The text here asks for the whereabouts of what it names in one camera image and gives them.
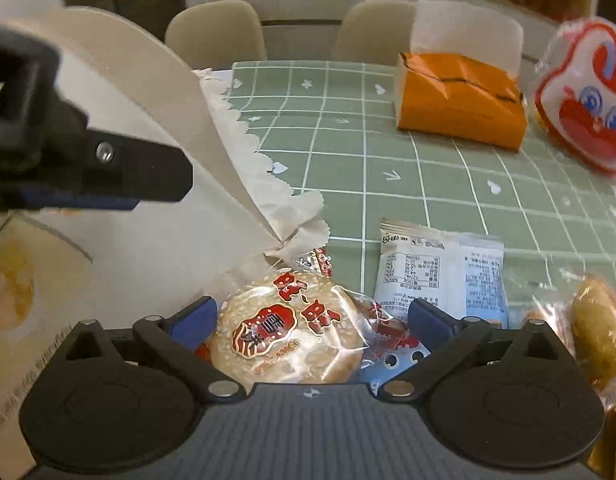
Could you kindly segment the blue snack packet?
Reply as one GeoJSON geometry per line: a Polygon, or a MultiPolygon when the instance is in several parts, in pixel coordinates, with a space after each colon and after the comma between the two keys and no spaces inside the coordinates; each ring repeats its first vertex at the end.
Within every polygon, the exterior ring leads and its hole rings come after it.
{"type": "Polygon", "coordinates": [[[386,218],[379,232],[374,300],[395,318],[405,322],[411,302],[422,298],[453,318],[508,325],[501,240],[386,218]]]}

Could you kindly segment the round rice cracker pack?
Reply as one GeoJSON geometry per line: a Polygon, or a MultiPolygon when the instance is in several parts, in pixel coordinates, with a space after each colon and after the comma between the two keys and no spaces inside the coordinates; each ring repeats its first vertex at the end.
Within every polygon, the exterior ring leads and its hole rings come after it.
{"type": "Polygon", "coordinates": [[[216,370],[246,390],[270,382],[347,382],[362,363],[371,324],[333,280],[284,268],[219,309],[207,347],[216,370]]]}

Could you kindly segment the long biscuit roll pack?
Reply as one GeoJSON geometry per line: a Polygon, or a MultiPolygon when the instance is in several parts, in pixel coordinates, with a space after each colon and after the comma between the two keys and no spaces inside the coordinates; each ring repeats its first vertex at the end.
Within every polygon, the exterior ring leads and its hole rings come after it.
{"type": "Polygon", "coordinates": [[[616,379],[616,293],[601,278],[585,278],[570,306],[577,359],[596,388],[616,379]]]}

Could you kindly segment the red snack packet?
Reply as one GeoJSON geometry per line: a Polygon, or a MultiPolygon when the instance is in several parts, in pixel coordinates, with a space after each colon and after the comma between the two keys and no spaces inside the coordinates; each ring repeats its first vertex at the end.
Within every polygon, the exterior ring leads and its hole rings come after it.
{"type": "Polygon", "coordinates": [[[349,382],[369,385],[376,394],[381,385],[427,358],[429,351],[408,326],[372,298],[357,292],[349,295],[363,316],[361,334],[367,344],[349,382]]]}

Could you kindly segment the yellow snack packets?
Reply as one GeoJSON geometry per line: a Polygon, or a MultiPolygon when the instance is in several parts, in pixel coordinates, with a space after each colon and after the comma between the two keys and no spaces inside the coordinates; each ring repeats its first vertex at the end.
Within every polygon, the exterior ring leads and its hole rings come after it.
{"type": "Polygon", "coordinates": [[[593,446],[588,466],[600,478],[616,480],[616,405],[606,413],[602,434],[593,446]]]}

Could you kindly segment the white paper bag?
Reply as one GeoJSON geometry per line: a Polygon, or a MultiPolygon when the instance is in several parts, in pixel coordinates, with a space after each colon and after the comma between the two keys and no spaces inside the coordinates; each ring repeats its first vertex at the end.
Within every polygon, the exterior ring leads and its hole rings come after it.
{"type": "Polygon", "coordinates": [[[34,468],[18,412],[78,322],[223,298],[329,238],[225,89],[110,12],[0,20],[0,479],[34,468]]]}

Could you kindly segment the beige dining chair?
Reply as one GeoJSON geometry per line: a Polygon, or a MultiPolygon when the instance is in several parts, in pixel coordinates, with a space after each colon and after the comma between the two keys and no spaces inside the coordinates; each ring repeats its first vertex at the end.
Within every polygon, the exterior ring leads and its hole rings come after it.
{"type": "Polygon", "coordinates": [[[416,3],[410,0],[365,0],[341,22],[332,60],[393,66],[410,50],[416,3]]]}
{"type": "Polygon", "coordinates": [[[243,0],[207,2],[180,12],[166,29],[165,44],[193,70],[268,59],[259,16],[243,0]]]}

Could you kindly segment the green checkered tablecloth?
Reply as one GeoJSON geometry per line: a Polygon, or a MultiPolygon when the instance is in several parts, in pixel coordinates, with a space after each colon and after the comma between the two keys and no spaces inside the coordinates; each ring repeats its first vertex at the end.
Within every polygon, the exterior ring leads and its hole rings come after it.
{"type": "Polygon", "coordinates": [[[506,294],[563,288],[568,272],[616,287],[616,182],[529,132],[518,152],[397,129],[393,69],[245,62],[204,73],[298,193],[319,191],[336,281],[373,292],[385,218],[498,237],[506,294]]]}

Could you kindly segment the orange tissue pack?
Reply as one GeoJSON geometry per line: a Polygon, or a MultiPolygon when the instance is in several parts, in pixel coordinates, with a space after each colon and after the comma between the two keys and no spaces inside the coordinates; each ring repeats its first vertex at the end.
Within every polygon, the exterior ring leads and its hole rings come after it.
{"type": "Polygon", "coordinates": [[[398,58],[401,130],[518,151],[527,129],[518,88],[524,29],[513,18],[452,0],[419,0],[398,58]]]}

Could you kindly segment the rabbit face plastic bag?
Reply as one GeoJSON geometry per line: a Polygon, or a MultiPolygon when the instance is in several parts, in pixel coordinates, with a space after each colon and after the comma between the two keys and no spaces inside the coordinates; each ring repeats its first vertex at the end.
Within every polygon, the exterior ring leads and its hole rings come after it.
{"type": "Polygon", "coordinates": [[[539,124],[585,165],[616,177],[616,24],[604,18],[562,24],[536,74],[539,124]]]}

